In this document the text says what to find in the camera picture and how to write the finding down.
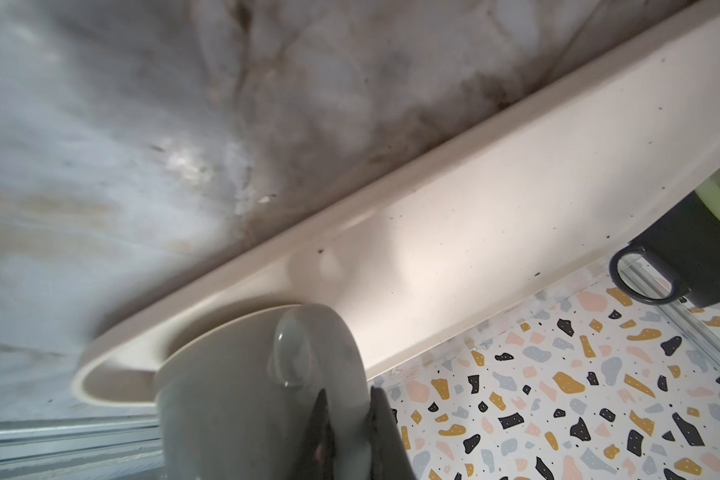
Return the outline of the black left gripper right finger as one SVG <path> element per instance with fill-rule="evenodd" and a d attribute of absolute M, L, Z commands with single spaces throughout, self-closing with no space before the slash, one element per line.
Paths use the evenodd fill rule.
<path fill-rule="evenodd" d="M 381 388 L 370 388 L 368 414 L 371 444 L 371 478 L 373 480 L 415 480 L 397 423 L 386 394 Z"/>

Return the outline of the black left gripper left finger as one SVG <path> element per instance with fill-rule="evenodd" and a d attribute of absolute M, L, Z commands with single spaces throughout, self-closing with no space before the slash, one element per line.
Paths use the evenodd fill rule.
<path fill-rule="evenodd" d="M 327 393 L 322 389 L 309 416 L 293 478 L 332 480 L 335 457 L 335 433 L 330 423 Z"/>

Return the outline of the grey mug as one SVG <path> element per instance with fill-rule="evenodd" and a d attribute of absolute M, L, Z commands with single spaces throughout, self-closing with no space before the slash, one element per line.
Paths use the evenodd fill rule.
<path fill-rule="evenodd" d="M 370 392 L 345 321 L 324 305 L 274 307 L 201 335 L 154 380 L 170 479 L 287 479 L 327 400 L 337 479 L 368 479 Z"/>

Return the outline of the black mug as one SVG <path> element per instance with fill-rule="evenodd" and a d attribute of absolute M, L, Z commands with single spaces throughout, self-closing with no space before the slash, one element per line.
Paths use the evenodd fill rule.
<path fill-rule="evenodd" d="M 639 255 L 670 283 L 665 297 L 643 295 L 618 273 L 627 255 Z M 616 287 L 647 305 L 666 305 L 686 298 L 704 308 L 720 303 L 720 220 L 692 192 L 630 243 L 609 262 Z"/>

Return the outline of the beige plastic tray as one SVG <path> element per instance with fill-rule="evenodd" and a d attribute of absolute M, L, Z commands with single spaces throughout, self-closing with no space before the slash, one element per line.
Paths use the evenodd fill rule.
<path fill-rule="evenodd" d="M 120 322 L 73 394 L 154 402 L 194 335 L 286 303 L 384 372 L 620 249 L 720 167 L 720 1 L 699 1 Z"/>

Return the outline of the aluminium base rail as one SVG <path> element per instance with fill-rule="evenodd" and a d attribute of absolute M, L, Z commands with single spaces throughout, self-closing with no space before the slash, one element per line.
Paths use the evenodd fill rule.
<path fill-rule="evenodd" d="M 0 479 L 158 479 L 154 416 L 0 422 Z"/>

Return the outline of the right corner aluminium post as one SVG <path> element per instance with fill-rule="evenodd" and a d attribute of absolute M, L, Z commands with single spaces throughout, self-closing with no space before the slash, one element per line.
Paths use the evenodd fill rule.
<path fill-rule="evenodd" d="M 663 295 L 667 290 L 639 262 L 624 266 L 619 274 L 639 294 Z M 658 305 L 658 310 L 720 369 L 720 338 L 679 300 Z"/>

